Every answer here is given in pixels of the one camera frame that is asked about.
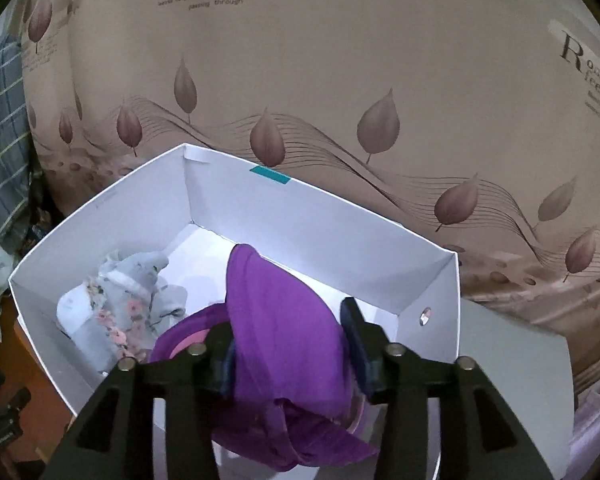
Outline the light blue knitted underwear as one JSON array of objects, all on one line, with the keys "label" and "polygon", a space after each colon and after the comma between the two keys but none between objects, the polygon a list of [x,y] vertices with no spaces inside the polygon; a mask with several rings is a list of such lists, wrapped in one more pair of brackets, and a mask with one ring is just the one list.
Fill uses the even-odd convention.
[{"label": "light blue knitted underwear", "polygon": [[95,372],[123,359],[148,360],[157,339],[186,315],[187,290],[166,284],[163,252],[112,252],[94,275],[63,294],[57,324]]}]

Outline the purple padded bra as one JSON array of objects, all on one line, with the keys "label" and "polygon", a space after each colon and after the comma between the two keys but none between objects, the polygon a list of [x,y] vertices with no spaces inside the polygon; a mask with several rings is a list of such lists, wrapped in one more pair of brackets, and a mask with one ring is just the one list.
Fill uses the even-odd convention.
[{"label": "purple padded bra", "polygon": [[233,247],[224,301],[169,328],[150,358],[172,358],[186,342],[230,323],[235,390],[213,430],[218,445],[278,472],[297,466],[343,467],[377,450],[349,430],[353,376],[343,330],[309,286],[262,258]]}]

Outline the white XINCCI shoe box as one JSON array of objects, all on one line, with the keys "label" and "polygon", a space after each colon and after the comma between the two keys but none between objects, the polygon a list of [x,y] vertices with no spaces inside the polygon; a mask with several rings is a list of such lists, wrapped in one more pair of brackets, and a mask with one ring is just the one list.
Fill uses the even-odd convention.
[{"label": "white XINCCI shoe box", "polygon": [[457,256],[184,144],[92,198],[9,279],[73,426],[49,479],[431,479],[425,365],[458,352]]}]

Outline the grey plaid cloth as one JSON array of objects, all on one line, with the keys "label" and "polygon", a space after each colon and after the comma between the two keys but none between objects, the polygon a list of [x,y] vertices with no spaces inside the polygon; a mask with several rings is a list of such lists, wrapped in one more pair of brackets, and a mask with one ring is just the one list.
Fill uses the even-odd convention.
[{"label": "grey plaid cloth", "polygon": [[30,145],[21,47],[5,35],[0,37],[0,243],[27,208]]}]

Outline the beige leaf-print bed sheet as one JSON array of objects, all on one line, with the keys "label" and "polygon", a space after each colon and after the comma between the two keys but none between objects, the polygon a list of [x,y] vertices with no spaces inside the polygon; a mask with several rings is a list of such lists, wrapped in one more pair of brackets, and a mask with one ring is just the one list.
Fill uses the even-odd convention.
[{"label": "beige leaf-print bed sheet", "polygon": [[600,0],[16,0],[70,214],[190,143],[460,256],[463,295],[600,379]]}]

